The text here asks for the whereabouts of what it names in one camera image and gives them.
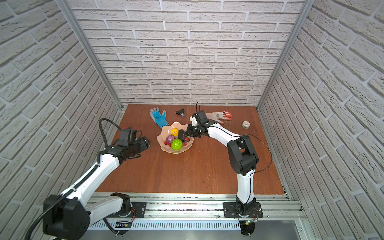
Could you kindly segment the dark fake avocado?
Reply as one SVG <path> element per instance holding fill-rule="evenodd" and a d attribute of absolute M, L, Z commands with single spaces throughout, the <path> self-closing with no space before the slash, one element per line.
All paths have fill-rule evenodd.
<path fill-rule="evenodd" d="M 185 131 L 180 129 L 179 132 L 178 132 L 178 138 L 181 139 L 182 141 L 184 140 L 185 138 Z"/>

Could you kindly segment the green bumpy fake fruit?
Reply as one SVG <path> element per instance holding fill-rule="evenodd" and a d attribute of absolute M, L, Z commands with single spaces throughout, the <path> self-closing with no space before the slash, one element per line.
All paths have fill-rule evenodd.
<path fill-rule="evenodd" d="M 171 142 L 171 148 L 175 151 L 181 150 L 183 146 L 183 141 L 181 139 L 173 139 Z"/>

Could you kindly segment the pink wavy fruit bowl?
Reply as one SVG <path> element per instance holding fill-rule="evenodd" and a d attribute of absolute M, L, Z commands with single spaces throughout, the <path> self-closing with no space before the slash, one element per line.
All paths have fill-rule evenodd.
<path fill-rule="evenodd" d="M 190 141 L 189 142 L 186 142 L 185 141 L 185 138 L 183 140 L 183 142 L 187 143 L 186 146 L 183 146 L 181 150 L 179 151 L 175 151 L 173 150 L 171 147 L 168 146 L 168 144 L 164 144 L 164 141 L 167 141 L 167 136 L 169 136 L 171 133 L 170 131 L 174 128 L 180 130 L 184 130 L 186 131 L 187 130 L 187 126 L 188 125 L 182 125 L 180 124 L 179 122 L 174 122 L 173 124 L 171 124 L 170 126 L 165 126 L 162 128 L 162 131 L 161 131 L 161 134 L 159 136 L 157 136 L 157 140 L 158 140 L 158 143 L 160 144 L 161 146 L 161 149 L 167 153 L 170 153 L 170 154 L 180 154 L 180 153 L 183 153 L 187 150 L 189 150 L 192 145 L 193 145 L 193 141 L 194 141 L 194 138 L 191 138 L 191 137 L 185 137 L 185 138 L 189 138 Z"/>

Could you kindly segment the purple fake fruit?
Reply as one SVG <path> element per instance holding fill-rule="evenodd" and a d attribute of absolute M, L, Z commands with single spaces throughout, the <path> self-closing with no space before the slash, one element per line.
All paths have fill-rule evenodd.
<path fill-rule="evenodd" d="M 176 138 L 176 137 L 173 136 L 173 135 L 169 135 L 169 136 L 167 136 L 167 142 L 168 142 L 168 144 L 171 144 L 172 141 L 173 141 L 175 138 Z"/>

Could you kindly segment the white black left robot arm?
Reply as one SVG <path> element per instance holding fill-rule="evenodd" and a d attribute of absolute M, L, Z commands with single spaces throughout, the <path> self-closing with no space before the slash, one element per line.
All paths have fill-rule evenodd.
<path fill-rule="evenodd" d="M 99 129 L 105 148 L 97 152 L 97 160 L 75 183 L 59 195 L 50 195 L 44 201 L 43 213 L 28 228 L 25 239 L 30 240 L 35 228 L 42 223 L 43 233 L 56 240 L 78 240 L 89 226 L 103 221 L 115 236 L 123 236 L 126 230 L 116 230 L 108 222 L 107 217 L 118 214 L 126 217 L 136 214 L 127 194 L 113 193 L 105 200 L 88 205 L 88 201 L 103 181 L 124 161 L 141 157 L 147 150 L 150 141 L 131 128 L 118 128 L 121 135 L 111 145 L 108 144 L 102 123 Z"/>

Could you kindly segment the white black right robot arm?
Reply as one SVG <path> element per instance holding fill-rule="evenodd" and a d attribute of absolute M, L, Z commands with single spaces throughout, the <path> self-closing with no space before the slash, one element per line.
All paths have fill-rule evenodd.
<path fill-rule="evenodd" d="M 237 174 L 238 191 L 236 194 L 236 214 L 243 218 L 252 215 L 254 219 L 262 217 L 262 209 L 258 206 L 254 194 L 254 176 L 267 170 L 272 165 L 257 170 L 258 154 L 251 140 L 252 135 L 237 135 L 222 127 L 218 122 L 210 120 L 204 111 L 194 113 L 190 117 L 185 135 L 200 138 L 205 135 L 219 141 L 227 147 L 230 165 Z"/>

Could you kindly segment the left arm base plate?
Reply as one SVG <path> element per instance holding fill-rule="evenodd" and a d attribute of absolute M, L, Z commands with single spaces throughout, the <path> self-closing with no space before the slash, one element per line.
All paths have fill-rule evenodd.
<path fill-rule="evenodd" d="M 119 217 L 122 218 L 144 218 L 146 213 L 146 202 L 131 202 L 130 207 L 128 207 L 126 210 L 122 210 L 120 213 L 118 213 Z"/>

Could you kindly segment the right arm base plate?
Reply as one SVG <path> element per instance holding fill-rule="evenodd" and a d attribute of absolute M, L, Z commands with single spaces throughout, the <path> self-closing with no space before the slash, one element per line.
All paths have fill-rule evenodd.
<path fill-rule="evenodd" d="M 250 202 L 244 206 L 241 203 L 224 202 L 225 218 L 263 218 L 263 210 L 259 202 Z"/>

